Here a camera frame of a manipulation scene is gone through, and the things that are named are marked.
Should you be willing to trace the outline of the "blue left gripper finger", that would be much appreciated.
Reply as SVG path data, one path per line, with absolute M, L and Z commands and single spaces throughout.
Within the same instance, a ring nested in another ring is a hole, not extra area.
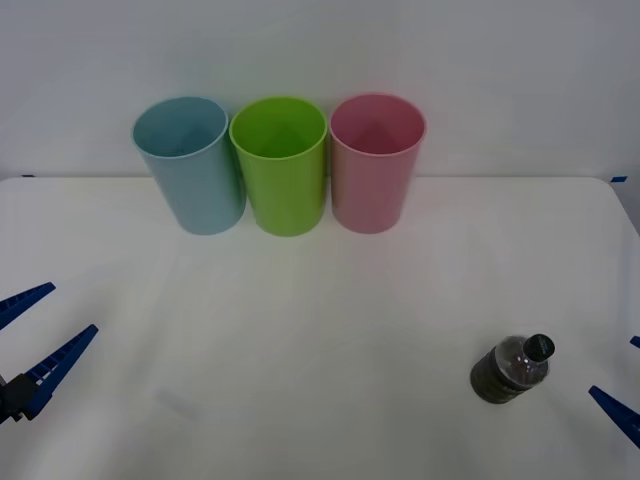
M 0 329 L 4 329 L 20 315 L 56 289 L 51 282 L 33 287 L 0 301 Z
M 37 417 L 98 331 L 95 325 L 89 325 L 34 367 L 2 385 L 1 421 Z

